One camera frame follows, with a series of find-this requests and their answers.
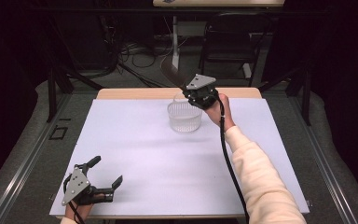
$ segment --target sleeve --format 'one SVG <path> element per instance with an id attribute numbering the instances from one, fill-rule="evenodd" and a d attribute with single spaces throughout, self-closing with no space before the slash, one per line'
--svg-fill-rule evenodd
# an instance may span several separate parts
<path id="1" fill-rule="evenodd" d="M 76 224 L 76 222 L 73 221 L 71 218 L 63 217 L 61 219 L 61 224 Z"/>
<path id="2" fill-rule="evenodd" d="M 226 131 L 226 141 L 241 181 L 243 198 L 253 223 L 306 223 L 295 199 L 283 184 L 267 154 L 237 126 Z"/>

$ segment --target human hand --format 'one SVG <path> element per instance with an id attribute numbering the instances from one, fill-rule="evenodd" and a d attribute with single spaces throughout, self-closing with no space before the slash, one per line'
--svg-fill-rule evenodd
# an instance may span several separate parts
<path id="1" fill-rule="evenodd" d="M 223 107 L 225 108 L 225 127 L 224 131 L 226 132 L 232 126 L 235 126 L 234 120 L 231 117 L 231 109 L 229 107 L 228 97 L 224 93 L 219 93 L 219 98 L 223 103 Z M 204 110 L 205 113 L 209 116 L 211 121 L 220 127 L 220 119 L 221 119 L 221 110 L 220 103 L 216 101 L 211 107 Z"/>
<path id="2" fill-rule="evenodd" d="M 74 201 L 72 201 L 72 204 L 74 205 L 78 214 L 81 216 L 82 220 L 86 220 L 86 218 L 89 216 L 92 206 L 94 205 L 93 203 L 88 205 L 77 205 Z M 72 210 L 69 204 L 67 204 L 65 207 L 65 217 L 70 218 L 76 222 L 79 221 L 77 216 L 75 216 L 74 210 Z"/>

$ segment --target wrist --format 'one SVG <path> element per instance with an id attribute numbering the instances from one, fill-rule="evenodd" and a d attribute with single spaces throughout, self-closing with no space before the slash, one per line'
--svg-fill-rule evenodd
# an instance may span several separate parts
<path id="1" fill-rule="evenodd" d="M 228 130 L 228 129 L 230 129 L 231 127 L 233 127 L 233 126 L 235 126 L 235 123 L 234 123 L 234 121 L 232 121 L 232 120 L 226 120 L 225 121 L 225 132 Z"/>

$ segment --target white table surface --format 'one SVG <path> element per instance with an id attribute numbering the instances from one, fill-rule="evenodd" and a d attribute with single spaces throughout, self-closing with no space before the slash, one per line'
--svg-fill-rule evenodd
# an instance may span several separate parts
<path id="1" fill-rule="evenodd" d="M 91 185 L 108 188 L 120 175 L 123 183 L 114 201 L 95 204 L 90 217 L 243 216 L 218 127 L 203 114 L 195 132 L 175 132 L 167 113 L 171 101 L 94 100 L 62 180 L 75 164 L 99 155 L 102 160 L 88 172 Z M 300 211 L 308 213 L 267 102 L 232 98 L 230 104 L 237 125 L 266 151 Z M 62 198 L 60 188 L 51 207 L 52 216 L 63 216 Z"/>

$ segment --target black cable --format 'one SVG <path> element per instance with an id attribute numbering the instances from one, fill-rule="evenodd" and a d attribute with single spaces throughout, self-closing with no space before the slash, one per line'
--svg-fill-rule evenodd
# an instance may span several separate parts
<path id="1" fill-rule="evenodd" d="M 74 211 L 74 220 L 76 223 L 80 223 L 80 224 L 85 224 L 85 222 L 83 221 L 83 218 L 81 218 L 80 214 L 77 212 L 77 209 L 74 207 L 74 205 L 72 204 L 72 202 L 69 202 L 69 206 L 72 208 L 72 211 Z"/>
<path id="2" fill-rule="evenodd" d="M 168 87 L 167 85 L 159 83 L 153 79 L 142 76 L 141 74 L 133 71 L 132 69 L 130 69 L 128 66 L 126 66 L 123 63 L 119 63 L 118 65 L 120 67 L 122 67 L 123 69 L 127 70 L 128 72 L 130 72 L 131 74 L 133 74 L 134 76 L 138 77 L 147 87 Z"/>
<path id="3" fill-rule="evenodd" d="M 157 56 L 154 54 L 154 52 L 151 52 L 151 56 L 153 57 L 153 61 L 152 61 L 150 64 L 147 64 L 147 65 L 138 65 L 138 64 L 135 63 L 134 58 L 135 58 L 136 55 L 139 55 L 139 54 L 140 54 L 140 53 L 138 53 L 138 54 L 133 54 L 133 55 L 132 55 L 132 59 L 131 59 L 132 65 L 134 65 L 134 66 L 137 67 L 137 68 L 147 68 L 147 67 L 150 67 L 151 65 L 153 65 L 153 64 L 156 62 L 156 57 L 157 57 Z"/>
<path id="4" fill-rule="evenodd" d="M 165 51 L 167 51 L 168 49 L 168 41 L 164 41 L 163 37 L 160 37 L 160 40 L 163 41 L 165 43 L 165 47 L 161 52 L 155 52 L 156 56 L 160 57 L 160 56 L 165 56 Z"/>
<path id="5" fill-rule="evenodd" d="M 63 193 L 66 192 L 66 185 L 68 184 L 69 180 L 71 179 L 72 174 L 69 174 L 68 177 L 63 181 Z"/>
<path id="6" fill-rule="evenodd" d="M 130 58 L 130 48 L 128 44 L 123 44 L 121 51 L 119 53 L 120 57 L 121 57 L 121 62 L 124 63 L 126 62 L 129 58 Z"/>
<path id="7" fill-rule="evenodd" d="M 245 200 L 243 198 L 240 185 L 238 184 L 237 178 L 236 178 L 236 176 L 234 174 L 234 171 L 233 171 L 232 166 L 231 166 L 231 162 L 230 162 L 228 154 L 227 154 L 226 140 L 225 140 L 225 107 L 223 106 L 223 102 L 220 100 L 219 97 L 216 97 L 216 96 L 213 96 L 213 95 L 211 95 L 211 96 L 213 98 L 215 98 L 220 104 L 220 112 L 221 112 L 221 117 L 220 117 L 220 140 L 221 140 L 221 143 L 222 143 L 223 154 L 225 156 L 227 168 L 228 168 L 229 173 L 231 175 L 232 181 L 234 182 L 235 189 L 237 190 L 238 196 L 240 196 L 243 211 L 245 213 L 246 223 L 249 223 L 249 214 L 248 214 L 248 211 L 246 210 L 246 202 L 245 202 Z"/>

